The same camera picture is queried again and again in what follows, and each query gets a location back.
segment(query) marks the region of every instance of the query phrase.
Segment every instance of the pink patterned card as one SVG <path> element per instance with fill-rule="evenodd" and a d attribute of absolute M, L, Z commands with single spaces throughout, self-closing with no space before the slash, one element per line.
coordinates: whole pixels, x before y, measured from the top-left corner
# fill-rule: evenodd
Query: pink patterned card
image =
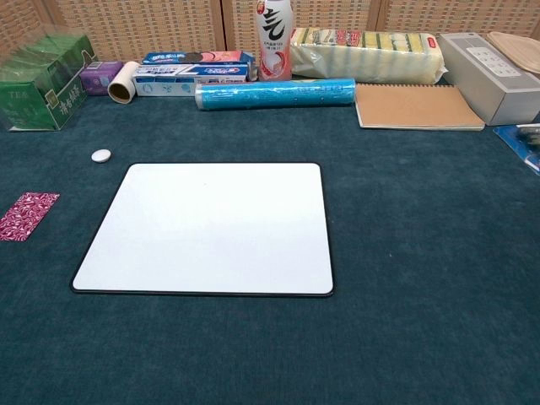
<path fill-rule="evenodd" d="M 45 217 L 60 194 L 26 192 L 0 219 L 0 241 L 24 242 Z"/>

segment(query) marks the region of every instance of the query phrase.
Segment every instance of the whiteboard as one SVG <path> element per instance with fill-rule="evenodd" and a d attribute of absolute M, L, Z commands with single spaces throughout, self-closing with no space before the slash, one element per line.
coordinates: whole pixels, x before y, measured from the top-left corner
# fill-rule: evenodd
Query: whiteboard
<path fill-rule="evenodd" d="M 320 167 L 132 165 L 72 289 L 329 295 L 333 281 Z"/>

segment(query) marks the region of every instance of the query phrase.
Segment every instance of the spiral notebook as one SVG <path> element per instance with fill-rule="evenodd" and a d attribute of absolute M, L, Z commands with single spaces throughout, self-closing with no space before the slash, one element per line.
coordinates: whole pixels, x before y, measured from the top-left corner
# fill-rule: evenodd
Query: spiral notebook
<path fill-rule="evenodd" d="M 483 121 L 454 86 L 357 84 L 362 128 L 481 131 Z"/>

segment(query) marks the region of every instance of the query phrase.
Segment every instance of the plastic bottle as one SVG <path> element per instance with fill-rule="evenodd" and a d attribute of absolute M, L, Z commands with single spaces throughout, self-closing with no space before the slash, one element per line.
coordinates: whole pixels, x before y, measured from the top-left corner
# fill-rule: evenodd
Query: plastic bottle
<path fill-rule="evenodd" d="M 258 0 L 256 23 L 261 44 L 260 80 L 292 78 L 289 48 L 293 20 L 290 0 Z"/>

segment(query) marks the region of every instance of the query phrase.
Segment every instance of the blue rolled mat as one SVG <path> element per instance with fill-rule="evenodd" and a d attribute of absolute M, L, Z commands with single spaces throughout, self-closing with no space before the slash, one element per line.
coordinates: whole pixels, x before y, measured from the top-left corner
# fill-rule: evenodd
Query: blue rolled mat
<path fill-rule="evenodd" d="M 354 102 L 354 88 L 353 78 L 198 84 L 195 101 L 200 110 L 341 105 Z"/>

